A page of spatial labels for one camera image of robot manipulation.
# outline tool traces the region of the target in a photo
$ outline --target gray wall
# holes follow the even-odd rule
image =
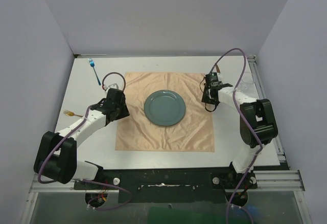
[[[75,54],[136,56],[256,54],[287,0],[45,1]]]
[[[44,0],[0,0],[0,223],[18,223],[73,63]]]
[[[259,52],[279,135],[300,169],[314,224],[326,223],[327,0],[288,0]]]

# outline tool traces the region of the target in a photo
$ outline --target round plate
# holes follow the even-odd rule
[[[180,122],[186,111],[183,98],[176,92],[160,90],[144,103],[145,116],[155,125],[169,127]]]

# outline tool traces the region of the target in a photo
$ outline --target tabletop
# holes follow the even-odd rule
[[[100,80],[109,72],[183,72],[208,73],[219,56],[206,57],[130,57],[130,58],[94,58],[95,69]],[[225,83],[232,85],[238,80],[244,59],[242,56],[226,56],[219,62],[219,68]],[[118,75],[111,75],[106,84],[123,81]],[[246,93],[259,98],[255,85]],[[98,85],[88,58],[74,61],[68,81],[56,131],[76,122],[78,117],[69,117],[62,112],[67,109],[84,115],[90,104],[105,97]],[[243,143],[239,129],[240,116],[235,109],[219,104],[213,112],[215,152],[178,152],[178,151],[117,151],[115,150],[117,121],[96,131],[78,148],[78,160],[90,161],[104,169],[152,169],[152,168],[195,168],[228,167],[236,157]],[[255,166],[279,165],[273,143],[268,144],[258,156]]]

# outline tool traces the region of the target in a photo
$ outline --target beige cloth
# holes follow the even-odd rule
[[[212,114],[201,103],[198,73],[126,73],[126,103],[130,116],[118,120],[116,150],[215,151]],[[155,91],[175,91],[185,101],[184,118],[172,127],[152,124],[144,102]]]

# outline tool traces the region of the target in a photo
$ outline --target golden fork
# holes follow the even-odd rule
[[[83,118],[84,116],[81,116],[81,115],[77,115],[75,113],[73,113],[72,111],[70,110],[64,110],[63,113],[67,116],[70,116],[70,117],[73,117],[73,116],[77,116],[77,117],[80,117],[80,118]]]

